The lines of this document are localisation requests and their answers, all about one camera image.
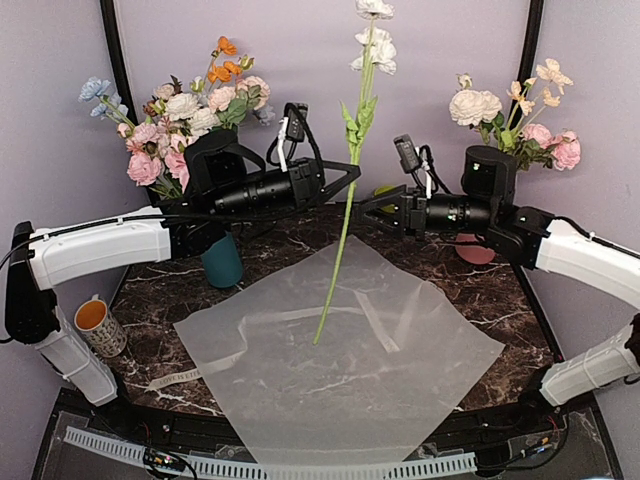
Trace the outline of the cream printed ribbon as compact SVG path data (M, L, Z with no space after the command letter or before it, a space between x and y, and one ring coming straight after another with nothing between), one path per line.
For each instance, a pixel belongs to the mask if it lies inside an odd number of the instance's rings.
M399 352L400 347L383 328L381 323L381 316L374 310L373 304L369 300L368 296L365 293L359 291L354 291L354 294L359 304L358 307L331 307L330 311L355 313L364 316L369 322L371 329L373 330L376 338L379 340L384 349L388 353ZM154 379L145 387L145 390L157 391L169 385L200 379L204 374L213 374L230 369L248 350L248 343L246 339L246 326L248 324L270 324L299 320L302 318L314 316L321 310L321 307L313 307L285 312L245 316L242 318L238 326L238 333L240 334L242 340L242 346L240 347L239 351L227 355L226 357L223 357L221 359L206 362L201 367L193 368L191 370L179 373L168 374L163 377Z

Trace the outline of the white translucent wrapping paper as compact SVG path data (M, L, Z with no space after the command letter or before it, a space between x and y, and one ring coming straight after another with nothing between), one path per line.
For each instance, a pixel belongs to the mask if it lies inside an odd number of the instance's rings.
M242 346L243 317L321 307L338 245L277 271L176 324L201 367ZM400 347L388 353L367 319L333 312L365 293ZM203 380L257 463L269 475L329 474L410 455L460 404L502 352L434 284L395 267L350 237L323 333L314 316L248 324L248 350Z

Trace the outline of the pink rose stem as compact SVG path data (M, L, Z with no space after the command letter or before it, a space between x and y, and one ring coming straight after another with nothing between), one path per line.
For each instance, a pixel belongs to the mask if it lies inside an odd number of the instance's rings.
M533 164L558 171L572 170L581 161L579 137L572 130L553 135L542 124L527 125L516 142L515 158L520 171L528 171Z

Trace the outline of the white rose stem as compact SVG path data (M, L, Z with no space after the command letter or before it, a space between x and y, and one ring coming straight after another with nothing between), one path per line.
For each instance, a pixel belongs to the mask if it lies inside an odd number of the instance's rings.
M474 90L472 78L467 73L458 74L457 82L459 90L448 107L451 119L459 126L479 132L486 145L493 134L498 146L503 147L504 115L500 98L487 90Z

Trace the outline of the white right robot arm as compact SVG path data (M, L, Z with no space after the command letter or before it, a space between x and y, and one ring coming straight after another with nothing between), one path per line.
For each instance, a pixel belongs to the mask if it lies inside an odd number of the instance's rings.
M571 296L555 324L570 330L601 322L608 339L536 371L510 413L521 434L534 432L549 410L618 380L639 377L639 255L581 227L575 220L514 203L516 160L495 147L465 152L462 194L430 186L396 187L362 202L357 219L397 237L474 234L481 246L514 266L557 274L582 285L594 299Z

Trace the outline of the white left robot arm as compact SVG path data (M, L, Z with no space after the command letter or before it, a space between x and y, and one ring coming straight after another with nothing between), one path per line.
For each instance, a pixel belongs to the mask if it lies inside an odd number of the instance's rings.
M117 434L134 435L140 412L57 296L103 272L200 256L228 224L296 215L360 175L357 166L322 156L302 104L286 105L270 149L279 157L272 167L241 145L235 130L216 128L178 150L188 181L176 200L57 229L18 224L1 261L8 269L5 340L32 346L91 405L103 407L103 421Z

